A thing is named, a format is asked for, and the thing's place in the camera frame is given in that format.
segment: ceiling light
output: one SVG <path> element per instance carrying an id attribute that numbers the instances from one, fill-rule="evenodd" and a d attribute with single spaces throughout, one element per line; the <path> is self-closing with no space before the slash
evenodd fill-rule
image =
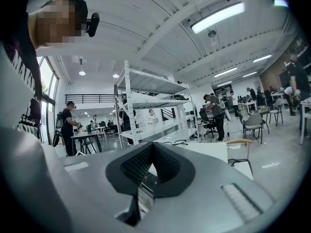
<path id="1" fill-rule="evenodd" d="M 263 56 L 263 57 L 261 57 L 261 58 L 259 58 L 259 59 L 253 60 L 253 63 L 255 63 L 255 62 L 257 62 L 257 61 L 261 61 L 261 60 L 268 59 L 268 58 L 270 58 L 271 56 L 272 56 L 272 54 L 269 54 L 269 55 L 267 55 L 267 56 Z"/>
<path id="2" fill-rule="evenodd" d="M 216 74 L 214 77 L 216 78 L 216 77 L 221 76 L 221 75 L 223 75 L 223 74 L 226 74 L 226 73 L 232 72 L 232 71 L 234 71 L 234 70 L 236 70 L 236 69 L 237 69 L 237 67 L 235 67 L 235 68 L 233 68 L 233 69 L 230 69 L 230 70 L 228 70 L 228 71 L 225 71 L 225 72 L 222 72 L 222 73 Z"/>
<path id="3" fill-rule="evenodd" d="M 250 73 L 250 74 L 244 75 L 243 78 L 245 78 L 245 77 L 247 77 L 247 76 L 250 76 L 250 75 L 253 75 L 253 74 L 255 74 L 255 73 L 257 73 L 257 72 L 252 72 L 252 73 Z"/>
<path id="4" fill-rule="evenodd" d="M 223 83 L 223 84 L 219 84 L 217 87 L 223 86 L 223 85 L 228 84 L 228 83 L 231 83 L 231 82 L 232 82 L 232 81 L 229 81 L 229 82 L 226 82 L 226 83 Z"/>
<path id="5" fill-rule="evenodd" d="M 274 0 L 274 5 L 288 7 L 288 3 L 285 0 Z"/>
<path id="6" fill-rule="evenodd" d="M 199 33 L 202 30 L 214 25 L 217 22 L 220 22 L 222 20 L 225 20 L 228 17 L 237 15 L 239 13 L 242 13 L 245 11 L 244 3 L 239 2 L 234 5 L 231 5 L 229 7 L 226 7 L 218 12 L 215 12 L 206 18 L 203 18 L 193 25 L 191 25 L 191 29 L 195 33 Z"/>

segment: wall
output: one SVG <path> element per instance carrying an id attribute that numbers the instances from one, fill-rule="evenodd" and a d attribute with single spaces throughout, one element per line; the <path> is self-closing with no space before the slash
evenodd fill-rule
<path id="1" fill-rule="evenodd" d="M 242 79 L 241 81 L 235 82 L 231 84 L 233 92 L 237 96 L 246 97 L 246 95 L 250 95 L 249 92 L 246 91 L 246 88 L 253 88 L 255 93 L 257 93 L 257 88 L 255 87 L 255 83 L 260 83 L 260 79 L 258 76 L 250 77 L 248 79 Z"/>

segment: white ceiling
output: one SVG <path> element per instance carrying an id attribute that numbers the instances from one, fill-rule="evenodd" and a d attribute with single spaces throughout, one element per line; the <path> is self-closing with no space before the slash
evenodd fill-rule
<path id="1" fill-rule="evenodd" d="M 46 0 L 30 0 L 34 11 Z M 178 80 L 212 86 L 240 79 L 250 72 L 267 68 L 291 42 L 298 27 L 285 7 L 274 7 L 273 0 L 85 0 L 88 17 L 100 14 L 93 38 L 84 36 L 61 49 L 42 49 L 40 55 L 62 55 L 70 78 L 113 82 L 124 59 L 134 68 L 161 75 L 173 73 Z M 195 34 L 190 25 L 226 6 L 242 1 L 245 12 L 223 20 L 210 30 Z M 266 54 L 271 60 L 253 64 Z M 86 59 L 85 76 L 71 55 Z M 236 71 L 214 78 L 232 67 Z"/>

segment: shelf rack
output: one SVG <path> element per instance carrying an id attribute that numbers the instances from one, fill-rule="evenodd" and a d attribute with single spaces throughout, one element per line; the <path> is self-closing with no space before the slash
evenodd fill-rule
<path id="1" fill-rule="evenodd" d="M 198 126 L 197 118 L 194 115 L 186 116 L 184 110 L 184 103 L 191 102 L 193 111 L 195 111 L 195 106 L 192 102 L 192 97 L 190 94 L 190 100 L 170 100 L 170 99 L 156 99 L 155 97 L 148 98 L 133 98 L 132 92 L 153 92 L 160 94 L 174 95 L 183 90 L 189 89 L 187 84 L 179 84 L 172 82 L 170 80 L 164 79 L 162 77 L 145 73 L 142 71 L 137 71 L 129 68 L 128 61 L 124 61 L 124 69 L 122 70 L 120 76 L 114 85 L 114 99 L 115 99 L 115 110 L 118 115 L 120 111 L 125 111 L 129 116 L 131 130 L 121 132 L 120 121 L 118 117 L 118 131 L 119 140 L 121 147 L 124 148 L 122 137 L 127 137 L 133 139 L 134 145 L 138 144 L 140 140 L 165 131 L 169 128 L 178 125 L 178 130 L 173 132 L 172 135 L 180 139 L 189 139 L 193 134 L 198 136 Z M 125 90 L 127 103 L 123 102 L 118 98 L 118 90 Z M 155 125 L 136 128 L 134 119 L 134 110 L 143 110 L 151 108 L 164 108 L 164 107 L 177 107 L 178 116 L 177 118 L 167 120 L 164 122 L 158 122 Z M 196 128 L 188 129 L 187 119 L 194 118 L 194 123 Z"/>

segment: black railing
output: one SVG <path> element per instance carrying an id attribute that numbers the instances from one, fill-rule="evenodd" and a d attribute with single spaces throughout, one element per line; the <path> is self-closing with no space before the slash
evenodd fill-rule
<path id="1" fill-rule="evenodd" d="M 113 94 L 66 94 L 66 103 L 72 101 L 74 103 L 107 103 L 114 102 Z"/>

